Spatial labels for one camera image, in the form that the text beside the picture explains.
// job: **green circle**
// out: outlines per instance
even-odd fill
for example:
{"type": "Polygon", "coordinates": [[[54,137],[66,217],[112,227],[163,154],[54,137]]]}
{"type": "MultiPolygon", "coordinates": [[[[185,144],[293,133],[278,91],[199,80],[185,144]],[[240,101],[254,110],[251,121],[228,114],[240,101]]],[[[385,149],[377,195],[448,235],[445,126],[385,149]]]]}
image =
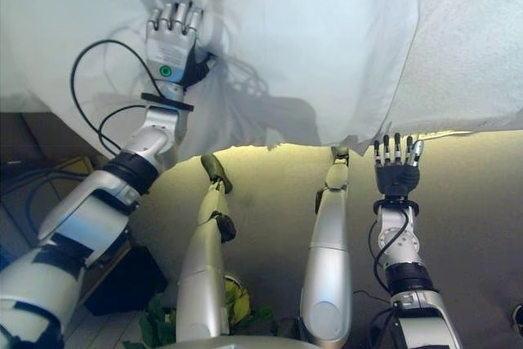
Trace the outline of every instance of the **green circle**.
{"type": "Polygon", "coordinates": [[[163,65],[162,67],[160,67],[160,74],[163,77],[170,77],[171,76],[171,67],[169,67],[168,65],[163,65]]]}

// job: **white sheet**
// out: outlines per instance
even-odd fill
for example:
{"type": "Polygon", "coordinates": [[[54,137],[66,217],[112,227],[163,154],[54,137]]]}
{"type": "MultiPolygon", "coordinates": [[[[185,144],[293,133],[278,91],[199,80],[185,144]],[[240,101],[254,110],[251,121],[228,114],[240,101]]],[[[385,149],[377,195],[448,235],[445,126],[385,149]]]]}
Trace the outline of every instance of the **white sheet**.
{"type": "Polygon", "coordinates": [[[523,0],[418,0],[384,132],[523,129],[523,0]]]}
{"type": "MultiPolygon", "coordinates": [[[[104,152],[69,97],[74,57],[109,35],[142,53],[150,9],[172,1],[179,0],[2,0],[2,47],[9,48],[2,56],[2,110],[27,110],[24,98],[34,94],[104,152]]],[[[221,62],[186,97],[196,109],[182,159],[277,141],[325,145],[348,138],[355,145],[380,128],[412,40],[416,0],[195,1],[205,10],[200,40],[221,62]]],[[[77,77],[94,123],[135,101],[144,81],[117,48],[87,56],[77,77]]],[[[107,133],[123,142],[139,123],[137,112],[128,113],[107,133]]]]}

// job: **robot finger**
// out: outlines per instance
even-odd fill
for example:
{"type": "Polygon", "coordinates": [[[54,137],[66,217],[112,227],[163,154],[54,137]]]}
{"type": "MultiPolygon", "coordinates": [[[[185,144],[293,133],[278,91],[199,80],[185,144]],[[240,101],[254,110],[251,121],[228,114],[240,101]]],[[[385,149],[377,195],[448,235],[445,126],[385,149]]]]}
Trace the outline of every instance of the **robot finger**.
{"type": "Polygon", "coordinates": [[[382,166],[382,160],[379,157],[379,141],[374,141],[374,165],[382,166]]]}
{"type": "Polygon", "coordinates": [[[160,17],[160,10],[155,9],[150,13],[149,20],[147,20],[148,30],[158,30],[158,19],[160,17]]]}
{"type": "Polygon", "coordinates": [[[389,136],[387,134],[383,136],[383,158],[385,159],[385,165],[391,164],[391,148],[389,147],[389,136]]]}
{"type": "Polygon", "coordinates": [[[172,15],[172,4],[167,3],[162,10],[162,14],[160,15],[159,28],[161,30],[167,30],[172,27],[171,26],[171,15],[172,15]]]}
{"type": "Polygon", "coordinates": [[[406,153],[405,153],[405,163],[407,163],[407,161],[409,161],[410,151],[411,150],[412,150],[412,137],[411,136],[407,136],[407,150],[406,150],[406,153]]]}
{"type": "Polygon", "coordinates": [[[397,132],[394,134],[394,163],[401,165],[401,150],[400,150],[401,135],[397,132]]]}
{"type": "Polygon", "coordinates": [[[196,39],[196,32],[200,22],[202,21],[203,11],[199,7],[191,7],[189,15],[187,16],[187,35],[190,38],[196,39]]]}
{"type": "Polygon", "coordinates": [[[423,141],[416,141],[412,146],[410,151],[409,159],[407,160],[407,165],[411,167],[417,167],[419,165],[419,159],[422,157],[423,152],[423,141]]]}
{"type": "Polygon", "coordinates": [[[183,32],[189,7],[190,2],[187,1],[181,2],[178,5],[177,12],[174,16],[174,24],[172,25],[172,30],[174,30],[174,33],[181,34],[183,32]]]}

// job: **beige wall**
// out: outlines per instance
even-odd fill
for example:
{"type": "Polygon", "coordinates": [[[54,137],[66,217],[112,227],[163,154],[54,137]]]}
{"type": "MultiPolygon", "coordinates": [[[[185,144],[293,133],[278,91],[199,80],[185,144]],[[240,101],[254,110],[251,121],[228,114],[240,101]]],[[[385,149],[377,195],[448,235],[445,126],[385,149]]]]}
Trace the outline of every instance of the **beige wall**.
{"type": "MultiPolygon", "coordinates": [[[[224,246],[226,269],[255,303],[280,316],[296,315],[307,246],[315,221],[315,192],[330,165],[329,148],[281,145],[217,153],[234,183],[228,196],[237,238],[224,246]]],[[[511,307],[523,302],[523,132],[447,136],[427,141],[422,180],[411,194],[421,206],[421,254],[467,347],[512,348],[511,307]]],[[[379,294],[366,235],[379,199],[370,151],[351,155],[349,214],[354,289],[379,294]]],[[[198,158],[162,175],[131,219],[172,284],[195,226],[208,179],[198,158]]],[[[353,339],[382,308],[354,299],[353,339]]]]}

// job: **floor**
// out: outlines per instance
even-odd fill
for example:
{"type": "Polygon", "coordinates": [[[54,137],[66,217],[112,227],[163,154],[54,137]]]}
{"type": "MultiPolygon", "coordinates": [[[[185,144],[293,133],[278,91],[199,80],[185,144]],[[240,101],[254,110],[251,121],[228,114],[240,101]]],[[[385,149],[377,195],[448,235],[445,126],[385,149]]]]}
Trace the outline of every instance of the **floor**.
{"type": "Polygon", "coordinates": [[[140,312],[93,316],[84,307],[65,331],[65,349],[123,349],[122,341],[141,340],[140,312]]]}

